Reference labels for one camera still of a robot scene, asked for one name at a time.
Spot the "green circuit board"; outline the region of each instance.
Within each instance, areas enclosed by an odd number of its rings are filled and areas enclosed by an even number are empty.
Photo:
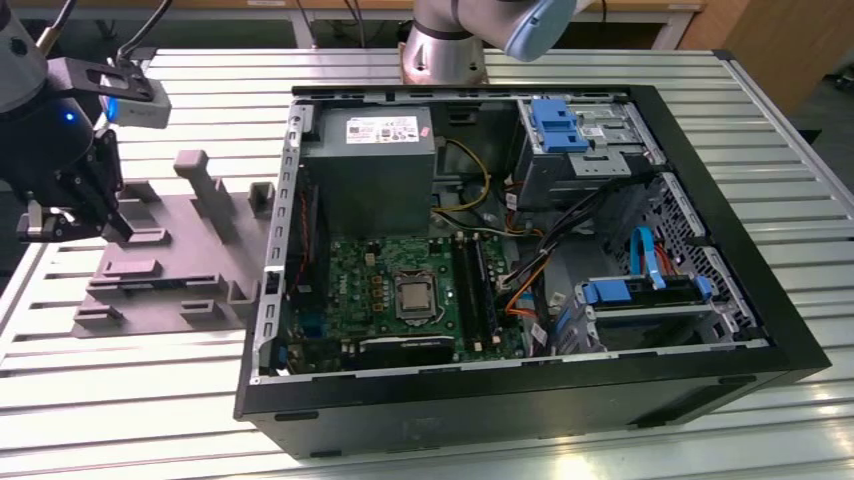
[[[481,240],[489,275],[506,272],[501,242]],[[329,267],[325,337],[346,339],[373,335],[446,335],[454,338],[457,361],[517,358],[522,355],[518,328],[504,328],[500,342],[481,351],[465,349],[453,279],[450,240],[402,238],[336,241]],[[433,279],[436,315],[413,325],[398,318],[396,279],[406,274]]]

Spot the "yellow wire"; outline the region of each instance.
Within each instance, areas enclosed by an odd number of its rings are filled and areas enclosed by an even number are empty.
[[[480,167],[480,171],[482,172],[482,191],[480,192],[480,196],[473,200],[473,202],[468,202],[465,205],[454,205],[452,207],[441,207],[441,208],[432,209],[433,212],[446,213],[446,212],[461,212],[462,210],[468,210],[470,207],[477,206],[480,202],[482,202],[482,200],[485,200],[485,196],[489,194],[489,172],[485,170],[485,165],[482,163],[482,160],[480,160],[480,157],[474,155],[474,152],[472,152],[470,149],[465,145],[462,145],[462,143],[458,140],[448,138],[445,141],[446,143],[456,145],[462,150],[462,152],[465,152],[465,154],[470,157],[470,159],[477,164],[477,167]]]

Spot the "sticker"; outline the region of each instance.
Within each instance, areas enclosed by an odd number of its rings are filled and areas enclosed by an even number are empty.
[[[545,339],[548,338],[548,334],[542,327],[538,326],[538,323],[534,323],[530,327],[530,336],[536,339],[536,341],[545,346]]]
[[[604,132],[599,127],[581,127],[581,135],[585,137],[604,137]]]
[[[346,143],[418,142],[416,117],[353,117],[346,120]]]
[[[516,197],[516,194],[508,193],[506,194],[506,210],[512,210],[514,212],[516,209],[518,208],[517,202],[518,202],[518,197]]]

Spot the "aluminum extrusion table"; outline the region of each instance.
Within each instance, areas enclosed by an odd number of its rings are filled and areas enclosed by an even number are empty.
[[[680,427],[297,463],[230,418],[242,331],[74,339],[102,242],[31,246],[0,304],[0,477],[851,475],[854,202],[740,66],[655,51],[554,51],[533,64],[489,53],[486,64],[492,83],[657,86],[832,367]],[[189,193],[177,150],[206,150],[230,191],[274,179],[290,86],[392,84],[398,66],[392,50],[163,50],[147,72],[174,109],[166,130],[118,129],[123,175]]]

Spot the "expansion slot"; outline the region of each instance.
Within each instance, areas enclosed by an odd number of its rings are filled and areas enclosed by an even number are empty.
[[[477,298],[474,295],[473,272],[468,268],[466,239],[450,237],[450,261],[453,262],[453,287],[456,303],[458,305],[458,321],[462,327],[462,341],[465,350],[482,350],[477,329]]]
[[[477,296],[477,307],[480,310],[480,338],[486,345],[494,345],[500,343],[500,327],[497,325],[497,314],[494,313],[494,296],[492,294],[492,282],[489,281],[489,273],[485,266],[485,257],[482,255],[482,246],[480,243],[478,235],[474,234],[474,238],[468,243],[468,249],[470,254],[472,271],[474,275]]]
[[[500,342],[494,298],[478,239],[452,239],[452,260],[465,349],[478,352]]]

